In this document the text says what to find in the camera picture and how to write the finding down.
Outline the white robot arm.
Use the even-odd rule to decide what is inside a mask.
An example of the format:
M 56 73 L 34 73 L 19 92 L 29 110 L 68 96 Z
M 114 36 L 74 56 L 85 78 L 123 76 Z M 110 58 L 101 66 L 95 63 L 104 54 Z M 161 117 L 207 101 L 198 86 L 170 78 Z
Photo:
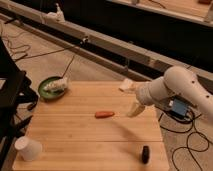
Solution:
M 142 113 L 146 106 L 161 104 L 164 100 L 178 95 L 213 122 L 213 95 L 199 83 L 194 72 L 184 67 L 170 67 L 163 76 L 139 84 L 135 88 L 135 95 L 137 101 L 127 113 L 128 117 L 135 117 Z

